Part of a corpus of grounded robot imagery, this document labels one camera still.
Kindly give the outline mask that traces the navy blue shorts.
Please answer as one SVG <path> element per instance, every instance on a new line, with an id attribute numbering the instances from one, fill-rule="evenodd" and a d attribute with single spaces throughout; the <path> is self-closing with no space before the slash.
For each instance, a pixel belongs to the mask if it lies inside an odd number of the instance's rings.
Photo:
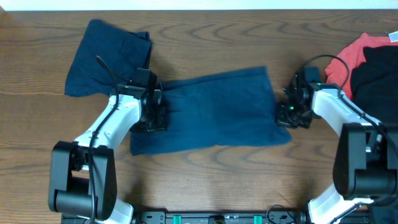
<path id="1" fill-rule="evenodd" d="M 167 130 L 131 133 L 130 152 L 165 154 L 212 146 L 266 147 L 292 137 L 276 121 L 266 67 L 163 83 Z"/>

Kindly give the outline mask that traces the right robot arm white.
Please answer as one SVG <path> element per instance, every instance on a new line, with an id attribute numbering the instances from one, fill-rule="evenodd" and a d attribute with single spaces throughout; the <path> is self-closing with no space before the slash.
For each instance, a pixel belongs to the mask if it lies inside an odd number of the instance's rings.
<path id="1" fill-rule="evenodd" d="M 339 137 L 333 183 L 295 216 L 296 223 L 339 223 L 361 206 L 397 205 L 397 126 L 383 124 L 325 83 L 290 84 L 277 108 L 277 124 L 308 128 L 324 119 Z"/>

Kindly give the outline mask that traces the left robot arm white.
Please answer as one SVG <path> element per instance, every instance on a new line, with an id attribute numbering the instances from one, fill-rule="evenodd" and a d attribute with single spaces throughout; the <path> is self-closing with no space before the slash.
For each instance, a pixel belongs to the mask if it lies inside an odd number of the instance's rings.
<path id="1" fill-rule="evenodd" d="M 49 209 L 76 223 L 132 223 L 134 208 L 118 199 L 114 155 L 129 131 L 166 129 L 162 90 L 119 85 L 97 120 L 72 142 L 52 149 Z"/>

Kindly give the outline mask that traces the red garment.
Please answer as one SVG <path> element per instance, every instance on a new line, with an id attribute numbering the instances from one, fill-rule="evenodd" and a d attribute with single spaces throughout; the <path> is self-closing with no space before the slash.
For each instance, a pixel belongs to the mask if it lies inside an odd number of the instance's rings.
<path id="1" fill-rule="evenodd" d="M 376 60 L 391 59 L 384 50 L 397 50 L 397 42 L 391 42 L 388 37 L 375 37 L 363 33 L 354 42 L 345 47 L 338 55 L 349 68 L 348 81 L 343 87 L 343 91 L 349 99 L 353 99 L 351 89 L 351 74 L 355 68 L 363 63 L 374 63 Z M 325 68 L 327 83 L 334 83 L 342 86 L 347 75 L 346 67 L 338 60 L 333 59 Z"/>

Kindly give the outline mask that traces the folded navy cloth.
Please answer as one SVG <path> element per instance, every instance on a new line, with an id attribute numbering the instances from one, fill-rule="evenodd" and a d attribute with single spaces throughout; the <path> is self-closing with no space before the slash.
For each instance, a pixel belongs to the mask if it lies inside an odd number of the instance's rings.
<path id="1" fill-rule="evenodd" d="M 99 19 L 89 21 L 66 78 L 65 94 L 109 95 L 114 83 L 126 83 L 138 68 L 149 68 L 151 50 L 148 32 L 129 32 Z"/>

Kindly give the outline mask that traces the black garment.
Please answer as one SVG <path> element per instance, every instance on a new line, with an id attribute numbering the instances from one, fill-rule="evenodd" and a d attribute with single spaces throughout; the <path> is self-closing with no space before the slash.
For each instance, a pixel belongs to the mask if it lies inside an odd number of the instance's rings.
<path id="1" fill-rule="evenodd" d="M 383 123 L 397 123 L 397 47 L 363 49 L 365 62 L 353 69 L 353 102 Z"/>

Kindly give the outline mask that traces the white garment label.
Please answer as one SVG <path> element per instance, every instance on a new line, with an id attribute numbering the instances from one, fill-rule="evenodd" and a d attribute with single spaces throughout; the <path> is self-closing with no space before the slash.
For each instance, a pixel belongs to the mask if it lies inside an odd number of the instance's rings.
<path id="1" fill-rule="evenodd" d="M 387 35 L 391 42 L 398 42 L 398 31 L 388 33 Z"/>

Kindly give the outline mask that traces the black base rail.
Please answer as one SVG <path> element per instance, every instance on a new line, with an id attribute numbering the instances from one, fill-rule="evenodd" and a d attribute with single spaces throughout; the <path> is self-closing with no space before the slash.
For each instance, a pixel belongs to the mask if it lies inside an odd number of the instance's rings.
<path id="1" fill-rule="evenodd" d="M 85 218 L 73 215 L 62 215 L 60 223 L 77 224 L 88 223 Z M 304 211 L 293 211 L 274 205 L 264 213 L 204 213 L 181 212 L 171 213 L 164 211 L 133 212 L 132 224 L 289 224 L 310 223 L 309 216 Z M 374 223 L 370 212 L 357 211 L 345 215 L 339 223 L 343 224 L 371 224 Z"/>

